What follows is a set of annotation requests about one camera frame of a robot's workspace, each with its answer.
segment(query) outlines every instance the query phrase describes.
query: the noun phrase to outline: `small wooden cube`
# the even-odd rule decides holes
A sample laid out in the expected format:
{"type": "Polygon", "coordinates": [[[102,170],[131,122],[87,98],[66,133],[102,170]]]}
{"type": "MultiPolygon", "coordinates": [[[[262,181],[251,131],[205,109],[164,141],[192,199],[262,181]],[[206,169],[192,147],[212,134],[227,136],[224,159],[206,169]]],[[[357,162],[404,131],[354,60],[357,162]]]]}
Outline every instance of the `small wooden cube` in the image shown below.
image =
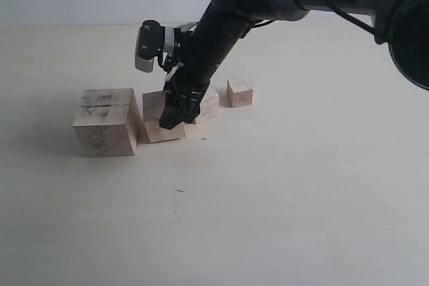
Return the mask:
{"type": "Polygon", "coordinates": [[[186,136],[183,122],[171,130],[160,127],[165,103],[164,91],[143,94],[143,124],[151,143],[177,140],[186,136]]]}
{"type": "Polygon", "coordinates": [[[132,88],[85,90],[73,122],[87,157],[135,155],[140,126],[132,88]]]}
{"type": "Polygon", "coordinates": [[[251,105],[253,103],[253,88],[244,78],[230,78],[227,84],[229,102],[232,107],[251,105]]]}
{"type": "Polygon", "coordinates": [[[219,94],[209,87],[200,103],[200,114],[194,119],[192,124],[201,124],[217,115],[219,110],[219,94]]]}

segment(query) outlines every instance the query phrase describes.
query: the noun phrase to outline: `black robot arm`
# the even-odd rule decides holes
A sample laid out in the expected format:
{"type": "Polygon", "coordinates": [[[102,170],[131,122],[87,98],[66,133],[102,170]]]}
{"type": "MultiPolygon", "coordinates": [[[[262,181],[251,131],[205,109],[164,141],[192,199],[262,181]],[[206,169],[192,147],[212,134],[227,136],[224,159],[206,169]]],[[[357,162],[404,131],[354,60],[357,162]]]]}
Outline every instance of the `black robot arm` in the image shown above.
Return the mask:
{"type": "Polygon", "coordinates": [[[253,28],[273,21],[298,21],[314,10],[333,11],[371,33],[377,44],[388,43],[402,74],[429,89],[429,73],[422,68],[429,60],[427,4],[429,0],[210,0],[200,21],[192,24],[193,31],[190,25],[172,28],[145,21],[137,38],[135,65],[151,72],[157,58],[167,73],[160,126],[172,129],[198,116],[213,74],[253,28]],[[350,14],[368,15],[372,25],[350,14]]]}

